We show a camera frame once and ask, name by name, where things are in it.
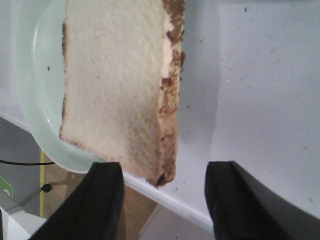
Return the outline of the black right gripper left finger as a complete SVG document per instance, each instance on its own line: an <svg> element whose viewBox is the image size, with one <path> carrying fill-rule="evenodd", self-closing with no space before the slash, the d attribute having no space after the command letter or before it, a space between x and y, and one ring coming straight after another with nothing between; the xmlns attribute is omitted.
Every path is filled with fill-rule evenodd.
<svg viewBox="0 0 320 240"><path fill-rule="evenodd" d="M124 192L123 172L118 162L93 163L77 188L31 239L117 239Z"/></svg>

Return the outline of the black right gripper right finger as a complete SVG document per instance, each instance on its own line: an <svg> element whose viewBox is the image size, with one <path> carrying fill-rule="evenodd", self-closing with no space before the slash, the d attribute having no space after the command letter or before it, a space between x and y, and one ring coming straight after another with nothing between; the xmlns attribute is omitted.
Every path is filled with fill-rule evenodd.
<svg viewBox="0 0 320 240"><path fill-rule="evenodd" d="M204 194L217 240L318 240L319 218L271 191L235 161L207 164Z"/></svg>

